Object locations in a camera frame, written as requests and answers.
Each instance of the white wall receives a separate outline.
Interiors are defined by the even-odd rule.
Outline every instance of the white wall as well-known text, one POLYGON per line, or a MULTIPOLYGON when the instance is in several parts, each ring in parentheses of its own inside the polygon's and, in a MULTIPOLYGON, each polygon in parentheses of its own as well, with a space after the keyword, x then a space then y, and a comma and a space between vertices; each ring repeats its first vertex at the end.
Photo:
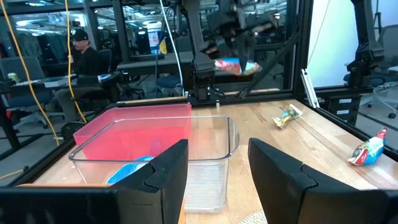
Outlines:
MULTIPOLYGON (((314 49, 328 0, 314 0, 308 60, 314 49)), ((376 0, 372 0, 376 12, 376 0)), ((398 24, 398 1, 379 0, 382 26, 398 24)), ((330 0, 318 43, 308 64, 314 87, 344 84, 345 63, 354 60, 358 46, 354 6, 350 0, 330 0)))

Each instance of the metal bracket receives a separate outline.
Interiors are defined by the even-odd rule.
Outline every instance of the metal bracket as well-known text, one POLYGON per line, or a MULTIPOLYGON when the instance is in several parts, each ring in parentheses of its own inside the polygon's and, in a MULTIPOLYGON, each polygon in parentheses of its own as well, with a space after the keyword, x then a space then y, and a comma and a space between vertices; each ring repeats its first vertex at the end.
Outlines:
POLYGON ((311 78, 308 75, 307 69, 301 69, 301 78, 305 87, 305 93, 307 94, 308 102, 313 108, 319 108, 319 102, 317 94, 313 89, 311 78))

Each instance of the pink plastic bin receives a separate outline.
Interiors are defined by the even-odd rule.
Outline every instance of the pink plastic bin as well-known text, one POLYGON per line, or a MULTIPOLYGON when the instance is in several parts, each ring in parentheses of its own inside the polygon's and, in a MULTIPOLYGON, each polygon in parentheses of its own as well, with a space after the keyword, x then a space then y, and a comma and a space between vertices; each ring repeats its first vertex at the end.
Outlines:
POLYGON ((113 121, 134 118, 170 118, 190 116, 191 105, 163 105, 163 106, 139 106, 128 108, 113 108, 105 111, 94 120, 73 134, 77 145, 81 146, 113 121))
POLYGON ((132 161, 156 157, 180 139, 188 139, 191 122, 184 118, 136 118, 112 122, 83 146, 86 159, 132 161))

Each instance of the person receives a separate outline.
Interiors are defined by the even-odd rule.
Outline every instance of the person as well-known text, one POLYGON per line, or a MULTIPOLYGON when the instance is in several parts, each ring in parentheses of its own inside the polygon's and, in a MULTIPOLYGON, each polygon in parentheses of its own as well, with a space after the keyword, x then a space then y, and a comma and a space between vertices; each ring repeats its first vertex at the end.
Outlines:
MULTIPOLYGON (((71 39, 74 48, 81 53, 81 60, 77 66, 79 75, 94 76, 107 72, 106 68, 102 66, 101 55, 90 47, 88 34, 84 30, 72 31, 71 39)), ((75 87, 73 88, 73 93, 75 98, 79 98, 84 94, 101 89, 100 86, 75 87)), ((72 99, 69 89, 58 90, 55 93, 55 97, 65 113, 66 122, 73 122, 80 118, 76 112, 75 100, 72 99)))

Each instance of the wooden table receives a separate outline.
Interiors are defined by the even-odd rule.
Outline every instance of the wooden table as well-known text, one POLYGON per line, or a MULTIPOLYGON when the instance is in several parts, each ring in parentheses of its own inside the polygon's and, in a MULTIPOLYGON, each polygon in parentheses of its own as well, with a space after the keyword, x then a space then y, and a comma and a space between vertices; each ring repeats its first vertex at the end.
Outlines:
MULTIPOLYGON (((262 139, 314 169, 357 189, 398 188, 398 163, 383 155, 373 166, 349 165, 346 160, 361 141, 298 101, 201 108, 194 109, 193 114, 230 116, 238 126, 240 141, 239 149, 229 161, 225 208, 217 214, 187 213, 187 224, 239 223, 248 215, 262 210, 249 168, 249 138, 262 139), (289 104, 295 105, 304 114, 281 130, 272 122, 272 117, 279 116, 289 104)), ((68 160, 68 155, 69 153, 36 182, 81 183, 82 180, 72 162, 68 160)))

